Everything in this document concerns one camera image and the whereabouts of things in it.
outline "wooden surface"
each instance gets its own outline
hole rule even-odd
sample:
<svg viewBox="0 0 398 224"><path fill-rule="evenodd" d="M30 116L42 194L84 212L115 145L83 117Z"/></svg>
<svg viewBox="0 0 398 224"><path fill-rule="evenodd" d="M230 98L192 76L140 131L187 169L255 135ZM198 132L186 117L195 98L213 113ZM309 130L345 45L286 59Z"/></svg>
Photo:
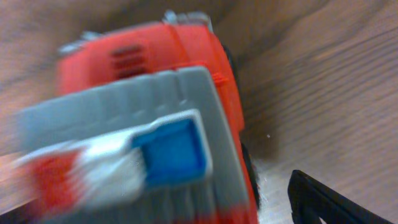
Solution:
<svg viewBox="0 0 398 224"><path fill-rule="evenodd" d="M11 114L53 97L58 45L84 29L201 9L238 63L241 138L260 175L261 223L292 222L293 169L398 222L398 2L21 2L0 3L2 155L17 144Z"/></svg>
<svg viewBox="0 0 398 224"><path fill-rule="evenodd" d="M26 170L13 169L17 154L0 157L0 214L25 205L33 199Z"/></svg>

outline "blue square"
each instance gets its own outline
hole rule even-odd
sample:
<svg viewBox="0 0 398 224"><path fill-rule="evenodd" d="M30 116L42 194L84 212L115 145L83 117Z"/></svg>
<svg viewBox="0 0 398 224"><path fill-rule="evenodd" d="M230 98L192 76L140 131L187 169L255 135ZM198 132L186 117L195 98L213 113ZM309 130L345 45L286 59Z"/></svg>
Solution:
<svg viewBox="0 0 398 224"><path fill-rule="evenodd" d="M191 119L159 126L132 140L140 147L147 167L149 187L178 185L201 178L206 157L195 122Z"/></svg>

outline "wheel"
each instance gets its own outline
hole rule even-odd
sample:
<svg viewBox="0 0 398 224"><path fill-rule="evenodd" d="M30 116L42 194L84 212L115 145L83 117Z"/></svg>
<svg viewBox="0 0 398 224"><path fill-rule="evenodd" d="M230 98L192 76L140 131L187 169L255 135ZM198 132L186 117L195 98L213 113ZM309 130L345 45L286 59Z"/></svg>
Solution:
<svg viewBox="0 0 398 224"><path fill-rule="evenodd" d="M259 194L259 188L258 188L258 184L257 184L258 176L257 176L256 170L253 167L253 164L251 163L248 149L246 149L246 147L244 146L243 143L241 143L241 145L242 145L242 154L243 154L244 164L246 165L246 170L248 171L248 174L249 174L251 188L253 189L253 194L254 194L254 199L256 200L257 209L259 209L260 208L260 194Z"/></svg>
<svg viewBox="0 0 398 224"><path fill-rule="evenodd" d="M238 72L236 70L236 65L234 63L232 53L231 53L231 51L229 51L229 49L225 45L223 45L223 48L224 48L224 52L228 58L229 65L231 66L231 69L232 69L232 72L233 72L233 75L235 78L236 86L238 87L238 91L240 91ZM242 145L242 154L243 154L244 164L246 165L246 170L248 171L248 174L249 174L249 179L250 179L251 187L253 189L254 199L256 200L257 209L259 209L260 208L260 194L259 194L259 188L258 188L258 184L257 184L257 174L253 167L253 164L251 163L251 159L250 159L248 150L246 149L246 147L244 146L243 143L241 143L241 145Z"/></svg>
<svg viewBox="0 0 398 224"><path fill-rule="evenodd" d="M224 48L224 52L226 54L226 57L228 58L229 66L231 66L232 73L233 73L234 78L235 78L236 86L238 87L238 90L239 90L238 71L236 70L236 65L235 65L234 59L232 57L232 53L225 45L223 45L223 48Z"/></svg>

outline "toy fire truck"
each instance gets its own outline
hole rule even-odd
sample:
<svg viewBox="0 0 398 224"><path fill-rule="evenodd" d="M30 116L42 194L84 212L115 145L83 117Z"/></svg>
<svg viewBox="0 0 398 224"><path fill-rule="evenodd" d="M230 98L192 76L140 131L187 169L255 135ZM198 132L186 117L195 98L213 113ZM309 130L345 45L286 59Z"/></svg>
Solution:
<svg viewBox="0 0 398 224"><path fill-rule="evenodd" d="M20 112L47 223L258 223L231 57L203 13L60 49L60 97Z"/></svg>

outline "black plastic object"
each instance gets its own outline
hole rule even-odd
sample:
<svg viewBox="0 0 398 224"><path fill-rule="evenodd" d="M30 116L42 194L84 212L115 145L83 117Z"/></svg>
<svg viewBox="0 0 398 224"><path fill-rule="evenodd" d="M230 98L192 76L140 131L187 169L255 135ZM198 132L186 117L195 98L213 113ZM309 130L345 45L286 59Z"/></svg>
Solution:
<svg viewBox="0 0 398 224"><path fill-rule="evenodd" d="M224 48L224 52L226 54L226 57L228 58L229 66L231 66L232 73L233 73L234 78L235 78L236 86L238 87L238 90L239 90L240 87L239 87L238 70L236 68L236 64L235 64L234 58L233 58L232 53L229 50L229 48L227 48L227 46L223 45L223 48Z"/></svg>
<svg viewBox="0 0 398 224"><path fill-rule="evenodd" d="M293 170L288 186L295 224L391 222L371 213L300 170Z"/></svg>
<svg viewBox="0 0 398 224"><path fill-rule="evenodd" d="M248 149L246 149L246 147L244 146L243 143L241 143L241 145L242 145L242 154L243 154L244 164L246 165L246 169L248 170L251 188L253 189L254 199L256 200L257 209L259 209L260 208L260 194L259 194L259 188L258 188L258 184L257 184L257 173L256 173L256 170L254 169L253 164L251 163Z"/></svg>

